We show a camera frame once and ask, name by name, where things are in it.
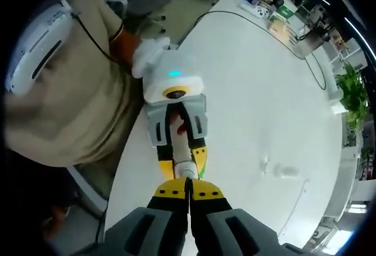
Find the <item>glove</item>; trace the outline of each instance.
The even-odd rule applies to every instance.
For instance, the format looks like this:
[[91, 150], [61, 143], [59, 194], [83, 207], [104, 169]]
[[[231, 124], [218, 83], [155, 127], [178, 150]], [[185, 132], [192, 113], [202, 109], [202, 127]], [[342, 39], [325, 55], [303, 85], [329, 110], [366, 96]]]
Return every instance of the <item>glove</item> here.
[[133, 54], [133, 77], [136, 79], [144, 77], [147, 71], [153, 67], [152, 64], [159, 59], [169, 45], [170, 38], [168, 37], [142, 40]]

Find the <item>vr headset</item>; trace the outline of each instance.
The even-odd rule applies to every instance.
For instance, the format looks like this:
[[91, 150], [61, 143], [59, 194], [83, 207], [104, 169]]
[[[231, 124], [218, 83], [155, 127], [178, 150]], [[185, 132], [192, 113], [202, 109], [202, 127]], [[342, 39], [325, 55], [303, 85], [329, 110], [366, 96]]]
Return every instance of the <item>vr headset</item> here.
[[5, 88], [17, 96], [28, 93], [47, 61], [67, 40], [73, 26], [66, 0], [46, 0], [20, 35], [10, 58]]

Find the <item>cable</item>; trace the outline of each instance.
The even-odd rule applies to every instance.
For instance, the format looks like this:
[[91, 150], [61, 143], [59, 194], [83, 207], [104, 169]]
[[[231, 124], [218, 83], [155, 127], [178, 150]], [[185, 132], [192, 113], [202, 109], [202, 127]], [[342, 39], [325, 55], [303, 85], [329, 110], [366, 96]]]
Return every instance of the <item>cable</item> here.
[[82, 29], [85, 31], [85, 33], [87, 34], [87, 36], [89, 37], [89, 39], [94, 43], [94, 45], [100, 50], [100, 52], [106, 57], [108, 58], [109, 60], [111, 60], [112, 62], [115, 62], [116, 64], [120, 65], [120, 66], [123, 66], [120, 62], [118, 62], [117, 60], [115, 60], [114, 58], [112, 58], [111, 56], [109, 56], [99, 45], [98, 43], [94, 40], [93, 36], [90, 34], [90, 32], [88, 31], [88, 29], [85, 27], [85, 25], [82, 23], [80, 17], [78, 17], [78, 14], [72, 14], [72, 17], [78, 21], [78, 23], [80, 24], [80, 26], [82, 27]]
[[98, 221], [98, 226], [96, 228], [96, 233], [95, 233], [95, 245], [98, 245], [99, 243], [99, 234], [100, 234], [100, 229], [102, 228], [102, 225], [105, 224], [105, 218], [106, 218], [106, 213], [107, 213], [107, 208], [108, 206], [106, 207], [106, 210], [102, 213], [99, 221]]
[[304, 39], [306, 38], [306, 36], [307, 36], [307, 34], [308, 34], [308, 33], [307, 33], [307, 34], [305, 33], [305, 31], [306, 31], [305, 28], [306, 28], [306, 27], [307, 27], [307, 25], [304, 24], [303, 28], [300, 29], [300, 30], [303, 29], [303, 34], [302, 34], [301, 36], [298, 37], [298, 36], [297, 36], [298, 34], [296, 34], [296, 37], [295, 37], [295, 38], [296, 38], [298, 41], [302, 41], [302, 40], [304, 40]]
[[201, 15], [196, 19], [196, 21], [195, 21], [193, 27], [196, 27], [196, 25], [199, 23], [199, 21], [200, 21], [204, 16], [206, 16], [206, 15], [208, 15], [208, 14], [214, 14], [214, 13], [233, 14], [233, 15], [239, 16], [239, 17], [243, 18], [244, 20], [246, 20], [246, 21], [252, 23], [253, 25], [257, 26], [257, 27], [260, 28], [261, 30], [267, 32], [270, 36], [272, 36], [274, 39], [276, 39], [277, 41], [279, 41], [279, 42], [280, 42], [285, 48], [287, 48], [287, 49], [288, 49], [288, 50], [289, 50], [289, 51], [290, 51], [295, 57], [299, 58], [300, 60], [304, 60], [304, 61], [307, 63], [308, 68], [309, 68], [309, 70], [311, 71], [312, 76], [313, 76], [313, 78], [315, 79], [315, 81], [316, 81], [316, 83], [318, 84], [318, 86], [320, 87], [320, 89], [321, 89], [321, 90], [326, 90], [326, 88], [327, 88], [327, 81], [326, 81], [325, 76], [324, 76], [324, 71], [323, 71], [321, 65], [319, 64], [317, 58], [313, 55], [313, 53], [312, 53], [312, 55], [313, 55], [314, 59], [316, 60], [317, 65], [318, 65], [318, 67], [320, 68], [321, 74], [322, 74], [323, 79], [324, 79], [324, 86], [323, 86], [323, 87], [320, 85], [319, 81], [317, 80], [316, 75], [314, 74], [314, 72], [313, 72], [313, 70], [312, 70], [312, 67], [311, 67], [311, 65], [308, 63], [308, 61], [307, 61], [306, 58], [300, 58], [298, 55], [295, 54], [295, 52], [294, 52], [293, 50], [291, 50], [287, 45], [285, 45], [285, 44], [282, 43], [280, 40], [278, 40], [278, 39], [277, 39], [275, 36], [273, 36], [268, 30], [265, 30], [265, 29], [262, 28], [260, 25], [254, 23], [252, 20], [250, 20], [250, 19], [244, 17], [243, 15], [240, 15], [240, 14], [237, 14], [237, 13], [235, 13], [235, 12], [231, 12], [231, 11], [208, 11], [208, 12], [205, 12], [204, 14], [201, 14]]

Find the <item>potted plant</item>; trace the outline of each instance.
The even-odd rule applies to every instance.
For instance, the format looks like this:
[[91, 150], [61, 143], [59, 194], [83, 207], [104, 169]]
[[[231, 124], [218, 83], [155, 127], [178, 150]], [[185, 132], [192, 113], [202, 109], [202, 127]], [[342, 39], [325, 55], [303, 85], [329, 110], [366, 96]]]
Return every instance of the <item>potted plant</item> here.
[[337, 75], [335, 80], [343, 91], [341, 103], [348, 110], [347, 123], [351, 128], [358, 129], [367, 115], [367, 92], [353, 66], [345, 62], [344, 69], [346, 74]]

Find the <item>window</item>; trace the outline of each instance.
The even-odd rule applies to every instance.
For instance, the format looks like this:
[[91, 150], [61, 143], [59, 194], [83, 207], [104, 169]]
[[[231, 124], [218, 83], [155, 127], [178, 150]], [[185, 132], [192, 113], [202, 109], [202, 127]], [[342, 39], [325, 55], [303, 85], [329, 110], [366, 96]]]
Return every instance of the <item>window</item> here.
[[364, 214], [367, 212], [367, 205], [365, 204], [352, 204], [350, 205], [349, 213]]
[[323, 249], [324, 253], [334, 255], [350, 239], [352, 231], [338, 231]]

